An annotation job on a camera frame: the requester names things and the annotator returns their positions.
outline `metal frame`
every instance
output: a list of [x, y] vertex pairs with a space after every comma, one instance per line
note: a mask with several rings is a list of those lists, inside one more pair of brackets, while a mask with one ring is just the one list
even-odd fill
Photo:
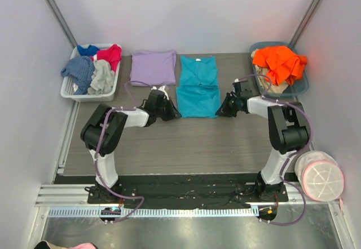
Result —
[[67, 122], [66, 122], [67, 127], [65, 129], [63, 142], [62, 142], [61, 147], [60, 147], [60, 153], [59, 153], [59, 157], [58, 157], [57, 168], [55, 170], [52, 181], [55, 180], [56, 174], [63, 174], [64, 173], [65, 163], [66, 163], [67, 158], [68, 158], [69, 147], [70, 147], [70, 143], [72, 141], [73, 131], [74, 131], [74, 127], [75, 127], [75, 124], [76, 124], [76, 120], [77, 120], [77, 116], [78, 116], [78, 112], [79, 112], [79, 107], [80, 107], [80, 103], [77, 102], [77, 101], [73, 101], [72, 108], [71, 108], [71, 110], [69, 112], [69, 117], [68, 117]]
[[27, 246], [28, 249], [34, 249], [36, 244], [41, 240], [49, 209], [49, 207], [37, 208], [37, 214], [35, 216], [32, 233]]
[[311, 1], [311, 4], [307, 8], [305, 15], [303, 16], [300, 24], [298, 25], [298, 27], [297, 27], [297, 29], [296, 29], [290, 43], [289, 43], [292, 47], [294, 47], [297, 44], [297, 42], [300, 39], [303, 31], [305, 31], [307, 25], [311, 21], [311, 18], [315, 14], [316, 9], [320, 5], [321, 1], [322, 0], [312, 0]]
[[71, 32], [65, 18], [63, 17], [63, 15], [61, 14], [57, 4], [55, 3], [55, 0], [45, 0], [46, 3], [48, 4], [54, 18], [56, 19], [56, 21], [59, 23], [61, 29], [64, 32], [64, 35], [66, 36], [66, 38], [68, 39], [69, 43], [71, 44], [71, 46], [74, 48], [78, 45], [77, 41], [75, 40], [75, 37], [73, 35], [73, 33]]
[[[293, 183], [297, 187], [300, 187], [299, 183]], [[42, 185], [39, 191], [38, 198], [36, 200], [36, 207], [90, 207], [98, 206], [97, 204], [88, 204], [88, 192], [84, 190], [86, 186], [93, 186], [93, 184], [54, 184], [54, 185]], [[296, 188], [290, 185], [286, 185], [288, 193], [288, 202], [280, 202], [279, 205], [286, 204], [303, 204], [302, 197]], [[251, 205], [273, 205], [275, 202], [249, 202]], [[318, 202], [306, 197], [307, 204], [324, 204], [324, 202]]]
[[[79, 217], [99, 216], [102, 207], [112, 206], [111, 204], [88, 204], [87, 192], [84, 190], [89, 184], [72, 184], [72, 185], [42, 185], [36, 200], [37, 214], [34, 221], [32, 234], [30, 236], [28, 249], [33, 249], [35, 244], [41, 240], [45, 229], [46, 219], [48, 217], [64, 217], [64, 214], [72, 214]], [[289, 195], [289, 202], [281, 202], [279, 205], [303, 204], [299, 192], [292, 186], [286, 185]], [[314, 201], [306, 197], [307, 204], [324, 204], [324, 202]], [[274, 204], [270, 203], [250, 203], [251, 211], [238, 210], [192, 210], [192, 211], [172, 211], [172, 210], [139, 210], [135, 217], [210, 217], [210, 216], [254, 216], [255, 208], [258, 205]], [[329, 209], [335, 224], [338, 237], [342, 247], [347, 249], [355, 248], [355, 244], [350, 235], [345, 218], [340, 210], [338, 200], [329, 202]]]

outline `beige garment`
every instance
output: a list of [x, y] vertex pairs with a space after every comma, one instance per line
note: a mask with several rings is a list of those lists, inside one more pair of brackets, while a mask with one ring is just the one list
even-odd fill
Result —
[[[256, 54], [256, 51], [258, 49], [254, 50], [250, 56], [251, 58], [253, 59], [254, 58], [254, 55]], [[263, 68], [263, 67], [259, 67], [258, 65], [254, 65], [253, 66], [256, 68], [256, 72], [257, 74], [267, 74], [268, 73], [268, 68]], [[263, 87], [264, 89], [267, 89], [268, 86], [269, 86], [269, 82], [266, 81], [266, 78], [265, 77], [262, 77], [262, 76], [258, 76], [258, 81], [259, 81], [259, 84], [261, 85], [261, 87]], [[282, 93], [286, 88], [288, 87], [288, 84], [287, 82], [283, 82], [282, 84], [280, 84], [279, 86], [276, 86], [276, 85], [272, 85], [269, 92], [272, 92], [272, 93]]]

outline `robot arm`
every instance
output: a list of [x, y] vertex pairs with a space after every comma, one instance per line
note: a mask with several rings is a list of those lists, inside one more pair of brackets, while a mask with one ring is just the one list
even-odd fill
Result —
[[[114, 189], [113, 187], [118, 181], [118, 174], [115, 169], [114, 150], [118, 145], [123, 129], [128, 127], [148, 127], [155, 123], [157, 118], [161, 118], [163, 121], [169, 121], [180, 118], [181, 114], [177, 111], [171, 98], [168, 96], [165, 86], [158, 89], [153, 87], [148, 99], [144, 100], [140, 107], [134, 110], [123, 110], [121, 108], [110, 114], [108, 124], [105, 124], [107, 129], [102, 146], [97, 158], [95, 158], [95, 150], [104, 126], [104, 119], [111, 109], [108, 105], [100, 104], [85, 124], [80, 137], [85, 142], [93, 160], [98, 160], [98, 170], [106, 186]], [[103, 199], [108, 197], [111, 200], [112, 196], [103, 188], [98, 173], [96, 174], [95, 180], [95, 190], [102, 192]]]
[[[236, 79], [232, 85], [234, 90], [227, 93], [217, 115], [236, 117], [237, 112], [242, 111], [268, 119], [272, 151], [256, 180], [257, 195], [267, 201], [280, 192], [284, 171], [293, 159], [289, 156], [307, 144], [310, 127], [305, 117], [295, 109], [261, 97], [253, 97], [248, 81], [240, 82]], [[303, 110], [301, 103], [292, 104]]]

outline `pink object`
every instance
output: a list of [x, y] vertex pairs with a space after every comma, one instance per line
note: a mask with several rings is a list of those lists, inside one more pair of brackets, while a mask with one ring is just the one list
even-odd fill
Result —
[[109, 49], [100, 50], [94, 56], [94, 60], [105, 60], [110, 63], [112, 71], [117, 72], [118, 62], [122, 60], [122, 48], [112, 45]]
[[294, 171], [311, 199], [328, 202], [340, 197], [344, 190], [344, 176], [337, 162], [327, 153], [312, 150], [301, 155]]
[[76, 247], [71, 247], [72, 249], [96, 249], [94, 245], [92, 245], [91, 243], [82, 243], [79, 244]]
[[340, 199], [340, 210], [342, 215], [344, 215], [344, 202], [341, 197], [339, 199]]

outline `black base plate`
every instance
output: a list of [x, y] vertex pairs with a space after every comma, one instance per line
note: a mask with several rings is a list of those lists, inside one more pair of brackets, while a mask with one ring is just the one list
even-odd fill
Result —
[[[142, 208], [192, 210], [249, 208], [246, 202], [264, 202], [254, 193], [254, 182], [243, 174], [212, 175], [144, 175], [120, 177], [113, 188], [126, 196], [142, 195], [145, 201]], [[278, 194], [279, 202], [288, 201], [285, 186]], [[104, 201], [89, 196], [89, 204], [104, 204]], [[138, 201], [125, 200], [126, 208], [134, 208]]]
[[[114, 186], [112, 188], [112, 190], [115, 193], [121, 194], [121, 190], [122, 188], [120, 186]], [[91, 187], [91, 191], [88, 194], [88, 200], [87, 203], [88, 204], [114, 204], [114, 203], [119, 203], [120, 199], [117, 198], [115, 195], [111, 195], [110, 193], [106, 192], [106, 195], [108, 197], [102, 197], [102, 194], [99, 193], [99, 191], [97, 191], [97, 189], [95, 187]]]

